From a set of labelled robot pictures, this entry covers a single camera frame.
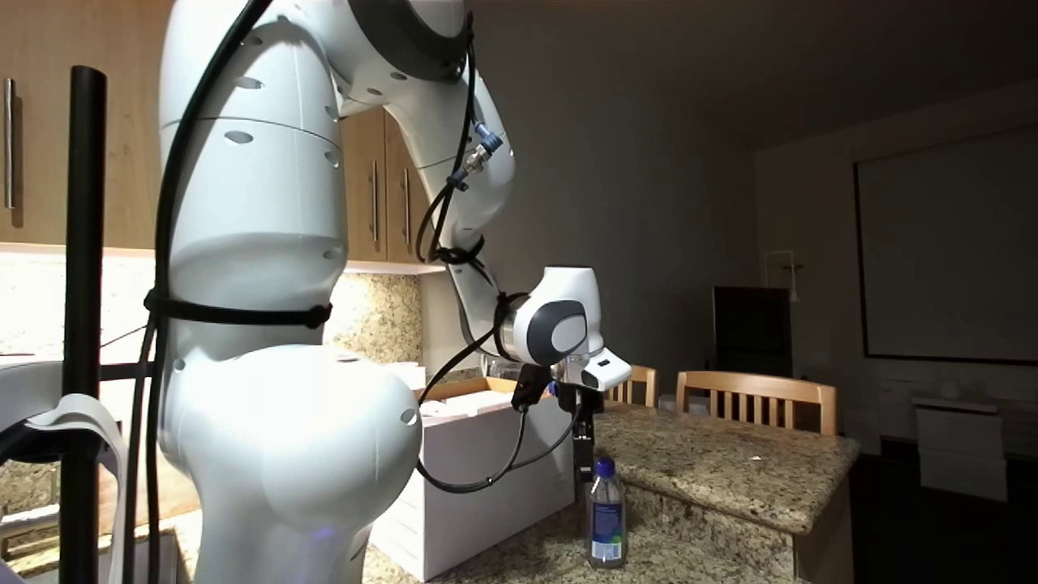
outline chair backrest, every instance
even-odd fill
[[[655,367],[630,367],[630,378],[614,385],[606,392],[611,401],[639,401],[642,392],[642,404],[655,410],[657,397],[655,397]]]
[[[822,436],[837,436],[837,388],[823,384],[733,369],[677,369],[676,410],[687,412],[694,392],[710,398],[712,419],[776,429],[815,425]]]

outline granite countertop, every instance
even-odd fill
[[[595,444],[642,491],[805,536],[858,454],[850,438],[660,410],[606,410]]]

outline bottle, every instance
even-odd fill
[[[602,569],[618,569],[625,560],[625,508],[614,458],[595,462],[587,494],[587,559]]]

